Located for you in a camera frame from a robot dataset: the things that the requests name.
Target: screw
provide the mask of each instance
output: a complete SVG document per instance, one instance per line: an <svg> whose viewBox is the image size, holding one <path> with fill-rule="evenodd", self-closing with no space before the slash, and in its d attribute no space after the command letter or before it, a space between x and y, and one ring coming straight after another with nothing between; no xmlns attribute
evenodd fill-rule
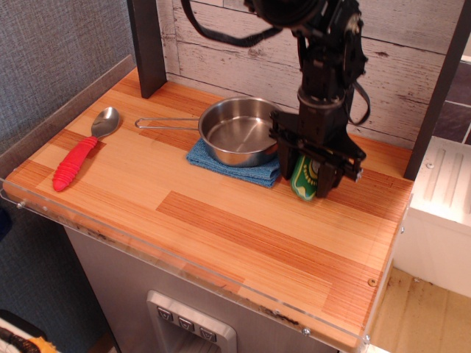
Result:
<svg viewBox="0 0 471 353"><path fill-rule="evenodd" d="M370 279L368 279L368 285L370 287L376 287L378 285L378 281L374 278L370 278Z"/></svg>

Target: black cable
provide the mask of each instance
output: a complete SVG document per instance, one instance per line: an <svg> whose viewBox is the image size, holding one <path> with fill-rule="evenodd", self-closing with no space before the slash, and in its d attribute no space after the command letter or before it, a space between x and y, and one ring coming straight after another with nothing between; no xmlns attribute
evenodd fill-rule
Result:
<svg viewBox="0 0 471 353"><path fill-rule="evenodd" d="M212 40L217 40L218 42L232 44L233 46L249 48L250 46L254 46L255 44L260 43L262 40L265 40L267 38L273 37L274 35L277 35L282 30L280 28L272 27L272 28L266 29L263 32L257 33L255 35L250 35L245 38L236 38L231 35L226 35L225 33L213 31L212 29L203 27L202 25L199 24L199 22L194 17L193 10L191 9L190 0L181 0L181 2L183 6L183 11L185 11L186 17L188 18L190 23L193 25L195 30L203 37L206 37Z"/></svg>
<svg viewBox="0 0 471 353"><path fill-rule="evenodd" d="M362 125L366 123L366 121L368 120L369 115L371 114L371 102L369 101L368 93L366 93L364 88L361 87L358 82L355 81L354 83L352 83L352 86L357 90L361 98L365 100L366 105L368 106L368 108L366 109L365 115L363 115L363 118L361 118L359 122L354 122L352 118L350 117L350 114L348 114L348 120L350 121L350 123L352 123L355 126L358 126L358 125Z"/></svg>

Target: stainless steel pan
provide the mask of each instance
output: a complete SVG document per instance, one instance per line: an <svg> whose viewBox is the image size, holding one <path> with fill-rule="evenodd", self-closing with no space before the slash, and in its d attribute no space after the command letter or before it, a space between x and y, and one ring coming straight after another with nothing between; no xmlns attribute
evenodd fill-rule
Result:
<svg viewBox="0 0 471 353"><path fill-rule="evenodd" d="M269 162L277 152L276 140L269 137L270 112L280 108L270 101L254 97L235 97L207 108L199 119L141 118L139 129L192 129L173 126L142 126L142 121L198 120L199 135L209 155L232 167L254 167Z"/></svg>

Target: spoon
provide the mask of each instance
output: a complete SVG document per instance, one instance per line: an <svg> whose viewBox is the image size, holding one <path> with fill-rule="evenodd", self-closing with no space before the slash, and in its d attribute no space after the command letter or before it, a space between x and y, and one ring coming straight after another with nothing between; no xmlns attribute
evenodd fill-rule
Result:
<svg viewBox="0 0 471 353"><path fill-rule="evenodd" d="M114 132L119 125L119 113L108 107L96 117L91 127L91 136L81 140L59 164L52 178L56 191L64 190L74 180L88 153L96 146L98 139Z"/></svg>

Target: spoon bowl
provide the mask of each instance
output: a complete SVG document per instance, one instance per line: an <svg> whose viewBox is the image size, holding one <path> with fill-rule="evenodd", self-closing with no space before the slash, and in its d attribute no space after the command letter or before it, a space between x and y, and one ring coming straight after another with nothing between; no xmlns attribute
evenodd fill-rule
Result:
<svg viewBox="0 0 471 353"><path fill-rule="evenodd" d="M91 134L96 138L102 138L118 129L119 113L113 107L108 107L96 117L91 126Z"/></svg>

